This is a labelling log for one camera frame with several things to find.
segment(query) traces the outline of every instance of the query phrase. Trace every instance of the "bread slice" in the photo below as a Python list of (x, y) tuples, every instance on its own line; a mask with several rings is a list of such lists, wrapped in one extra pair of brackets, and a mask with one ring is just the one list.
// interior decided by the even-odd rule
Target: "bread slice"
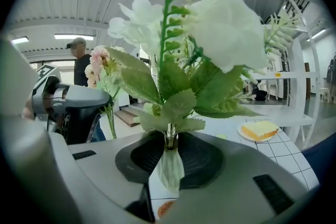
[(279, 127), (269, 121), (258, 121), (244, 124), (241, 129), (255, 141), (261, 141), (275, 135)]

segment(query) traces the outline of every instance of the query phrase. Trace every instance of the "ceiling light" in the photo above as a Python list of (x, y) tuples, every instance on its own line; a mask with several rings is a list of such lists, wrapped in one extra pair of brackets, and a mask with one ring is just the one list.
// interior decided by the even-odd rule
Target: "ceiling light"
[(322, 29), (321, 31), (319, 31), (318, 33), (316, 33), (315, 35), (313, 35), (313, 38), (316, 38), (317, 36), (321, 35), (324, 32), (325, 32), (325, 29)]
[(27, 37), (20, 37), (20, 38), (16, 38), (16, 39), (13, 39), (11, 41), (12, 44), (20, 44), (20, 43), (24, 43), (24, 42), (28, 42), (29, 39)]
[(82, 37), (85, 40), (93, 40), (92, 35), (54, 34), (55, 39), (75, 39)]

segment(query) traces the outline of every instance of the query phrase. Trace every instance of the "baseball cap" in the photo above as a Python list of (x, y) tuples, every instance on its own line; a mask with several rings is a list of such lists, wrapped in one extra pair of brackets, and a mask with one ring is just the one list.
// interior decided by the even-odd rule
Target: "baseball cap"
[(67, 49), (70, 49), (72, 45), (77, 43), (83, 43), (86, 46), (86, 41), (82, 37), (76, 37), (72, 42), (67, 44)]

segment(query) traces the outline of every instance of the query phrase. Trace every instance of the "tiled table surface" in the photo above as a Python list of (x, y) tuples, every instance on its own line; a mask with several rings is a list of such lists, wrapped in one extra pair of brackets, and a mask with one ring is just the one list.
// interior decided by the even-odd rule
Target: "tiled table surface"
[[(205, 129), (202, 130), (202, 133), (213, 136), (217, 134), (225, 134), (227, 140), (242, 143), (259, 150), (293, 174), (306, 189), (311, 189), (319, 184), (309, 163), (283, 130), (279, 129), (278, 133), (266, 142), (253, 142), (241, 137), (237, 132), (237, 127), (243, 122), (255, 122), (258, 120), (245, 120), (242, 117), (233, 117), (222, 120), (203, 117), (198, 118), (206, 120), (206, 126)], [(155, 217), (158, 219), (158, 208), (165, 202), (176, 199), (177, 195), (171, 193), (162, 185), (157, 176), (156, 169), (150, 177), (149, 188), (153, 211)]]

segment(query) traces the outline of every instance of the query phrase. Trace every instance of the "plate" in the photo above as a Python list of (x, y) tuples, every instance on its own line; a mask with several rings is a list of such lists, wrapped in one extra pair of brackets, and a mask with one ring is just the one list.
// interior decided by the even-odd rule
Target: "plate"
[(278, 132), (277, 132), (276, 134), (272, 135), (271, 137), (265, 138), (265, 139), (263, 139), (263, 140), (256, 141), (256, 140), (254, 140), (253, 138), (249, 137), (249, 136), (242, 130), (242, 126), (243, 126), (244, 124), (246, 124), (246, 123), (247, 123), (247, 122), (244, 122), (244, 123), (241, 123), (240, 125), (238, 125), (238, 127), (237, 127), (237, 131), (238, 131), (238, 134), (240, 134), (243, 138), (248, 139), (248, 140), (250, 140), (250, 141), (254, 141), (254, 142), (265, 142), (265, 141), (268, 141), (268, 140), (272, 139), (273, 136), (276, 135), (276, 134), (278, 133)]

